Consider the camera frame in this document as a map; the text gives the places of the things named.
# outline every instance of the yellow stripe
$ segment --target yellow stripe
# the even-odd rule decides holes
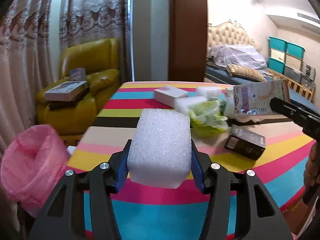
[[[140,117],[143,109],[102,109],[98,117]]]
[[[313,139],[306,135],[300,135],[289,140],[279,142],[270,145],[266,148],[262,156],[257,160],[253,161],[248,158],[242,157],[238,154],[220,154],[210,156],[213,162],[217,162],[224,166],[229,171],[239,172],[247,169],[251,169],[271,161],[274,161],[288,153],[306,145]],[[98,164],[107,162],[110,155],[97,154],[87,151],[76,150],[73,156],[69,159],[68,165],[80,170],[90,171]]]
[[[214,83],[199,83],[198,85],[184,84],[184,83],[152,83],[152,84],[123,84],[120,88],[159,88],[163,86],[172,86],[177,88],[197,88],[197,87],[220,87],[225,89],[226,87],[232,87],[232,85],[214,84]]]

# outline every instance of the blue gripper pad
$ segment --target blue gripper pad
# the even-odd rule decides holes
[[[130,147],[127,147],[127,145],[124,147],[125,153],[124,156],[119,164],[119,167],[117,169],[116,173],[116,183],[115,183],[115,190],[118,193],[122,187],[124,186],[124,183],[127,179],[128,176],[128,166],[127,166],[127,159],[128,159],[128,154]]]
[[[203,193],[205,189],[204,174],[193,147],[191,148],[191,172],[197,188]]]

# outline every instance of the floral curtain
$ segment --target floral curtain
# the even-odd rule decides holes
[[[35,123],[36,93],[53,81],[51,0],[14,0],[0,21],[0,150]]]
[[[128,49],[129,22],[126,0],[63,0],[60,17],[61,51],[103,38],[120,40],[122,82],[131,81]]]

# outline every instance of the blue stripe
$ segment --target blue stripe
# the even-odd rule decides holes
[[[287,203],[303,186],[306,157],[278,178],[266,183],[277,205]],[[143,205],[113,200],[113,208],[123,240],[198,239],[208,202],[184,205]],[[84,194],[85,227],[92,231],[89,194]],[[236,196],[230,200],[228,235],[236,226]]]
[[[194,97],[196,92],[188,92],[189,97]],[[111,99],[152,99],[153,91],[145,92],[117,92],[114,93]]]

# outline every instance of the human hand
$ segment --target human hand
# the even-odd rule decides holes
[[[320,184],[320,175],[317,177],[320,167],[316,164],[316,158],[320,158],[320,156],[317,156],[316,145],[317,143],[314,143],[310,149],[306,169],[303,174],[306,190],[312,187],[315,183]]]

